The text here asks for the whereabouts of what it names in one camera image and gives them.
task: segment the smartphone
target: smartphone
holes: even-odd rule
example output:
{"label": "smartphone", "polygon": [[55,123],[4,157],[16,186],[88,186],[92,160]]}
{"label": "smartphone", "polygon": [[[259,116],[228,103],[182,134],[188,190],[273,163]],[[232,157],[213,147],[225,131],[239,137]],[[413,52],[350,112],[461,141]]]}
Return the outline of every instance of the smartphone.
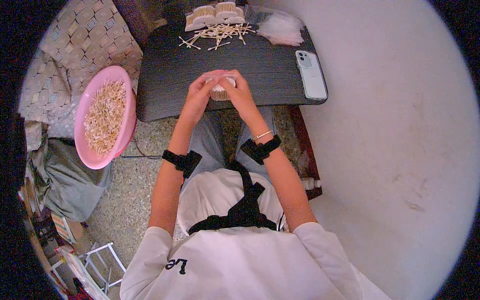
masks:
{"label": "smartphone", "polygon": [[325,100],[328,97],[324,75],[315,53],[295,51],[297,66],[303,81],[303,90],[308,99]]}

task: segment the black wrist strap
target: black wrist strap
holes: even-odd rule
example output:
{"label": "black wrist strap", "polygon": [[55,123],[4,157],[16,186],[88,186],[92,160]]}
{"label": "black wrist strap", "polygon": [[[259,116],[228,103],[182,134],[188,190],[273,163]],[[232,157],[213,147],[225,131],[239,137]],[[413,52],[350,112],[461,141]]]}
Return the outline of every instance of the black wrist strap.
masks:
{"label": "black wrist strap", "polygon": [[188,178],[197,167],[202,156],[193,150],[188,155],[176,155],[175,153],[165,150],[162,158],[175,165],[175,169],[183,171],[183,178]]}
{"label": "black wrist strap", "polygon": [[277,149],[280,146],[280,137],[276,134],[273,140],[266,142],[265,144],[255,144],[252,139],[248,139],[240,149],[250,156],[259,165],[264,164],[264,159],[270,156],[270,152]]}

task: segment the white wall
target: white wall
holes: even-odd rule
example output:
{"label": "white wall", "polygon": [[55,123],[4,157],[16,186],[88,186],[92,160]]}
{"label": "white wall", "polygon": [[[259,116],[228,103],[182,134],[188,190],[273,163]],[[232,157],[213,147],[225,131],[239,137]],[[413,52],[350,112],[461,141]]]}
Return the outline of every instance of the white wall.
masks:
{"label": "white wall", "polygon": [[393,299],[429,299],[478,198],[479,119],[468,71],[425,1],[251,1],[299,16],[329,90],[302,107],[324,196],[312,207]]}

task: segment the pink plastic bowl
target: pink plastic bowl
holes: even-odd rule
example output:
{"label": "pink plastic bowl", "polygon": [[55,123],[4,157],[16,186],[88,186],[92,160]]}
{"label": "pink plastic bowl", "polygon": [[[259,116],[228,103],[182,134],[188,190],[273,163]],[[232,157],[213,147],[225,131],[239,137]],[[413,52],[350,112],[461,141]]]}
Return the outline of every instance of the pink plastic bowl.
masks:
{"label": "pink plastic bowl", "polygon": [[[88,109],[92,105],[92,97],[95,92],[103,87],[106,80],[110,81],[122,81],[125,83],[125,90],[127,91],[127,99],[125,106],[125,114],[123,115],[123,121],[120,126],[120,134],[115,142],[110,153],[104,157],[99,157],[95,151],[88,148],[85,138],[85,117],[88,115]],[[127,147],[128,143],[132,139],[133,131],[137,122],[137,116],[135,114],[135,96],[132,91],[132,83],[127,71],[119,66],[111,66],[100,71],[90,81],[82,94],[80,104],[77,108],[77,115],[75,116],[75,146],[77,148],[78,155],[83,163],[91,169],[101,169],[108,165],[113,158],[120,155]]]}

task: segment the bottle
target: bottle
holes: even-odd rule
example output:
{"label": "bottle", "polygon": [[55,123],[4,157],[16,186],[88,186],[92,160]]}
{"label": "bottle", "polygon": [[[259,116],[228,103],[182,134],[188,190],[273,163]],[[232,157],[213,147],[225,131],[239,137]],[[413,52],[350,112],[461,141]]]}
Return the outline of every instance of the bottle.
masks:
{"label": "bottle", "polygon": [[306,191],[313,190],[314,188],[319,188],[322,186],[322,182],[320,180],[315,180],[313,178],[300,178],[301,183]]}

